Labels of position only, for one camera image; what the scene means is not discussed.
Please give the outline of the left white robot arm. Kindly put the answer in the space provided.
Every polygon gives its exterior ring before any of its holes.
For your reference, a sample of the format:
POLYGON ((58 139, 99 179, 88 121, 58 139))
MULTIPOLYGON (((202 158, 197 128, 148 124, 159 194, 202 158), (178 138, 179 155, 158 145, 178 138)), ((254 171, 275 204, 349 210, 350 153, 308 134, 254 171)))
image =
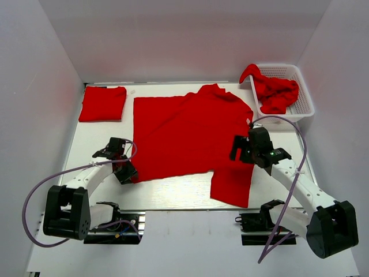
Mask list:
POLYGON ((137 170, 125 155, 127 143, 133 142, 110 138, 103 149, 92 155, 87 168, 66 184, 48 190, 43 223, 45 235, 84 240, 92 229, 116 230, 121 226, 118 204, 99 201, 92 205, 89 198, 109 176, 115 177, 121 185, 132 183, 137 170))

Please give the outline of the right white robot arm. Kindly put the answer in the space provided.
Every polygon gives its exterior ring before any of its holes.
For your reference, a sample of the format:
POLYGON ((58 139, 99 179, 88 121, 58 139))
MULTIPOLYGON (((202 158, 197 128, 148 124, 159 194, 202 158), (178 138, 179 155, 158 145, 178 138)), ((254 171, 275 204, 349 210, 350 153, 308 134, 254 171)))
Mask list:
POLYGON ((300 212, 282 200, 261 205, 257 213, 245 213, 235 220, 246 233, 284 229, 305 239, 316 256, 325 259, 359 243, 356 212, 348 201, 338 201, 302 173, 291 155, 275 148, 264 127, 253 127, 248 136, 235 136, 231 160, 256 165, 281 183, 300 205, 300 212))

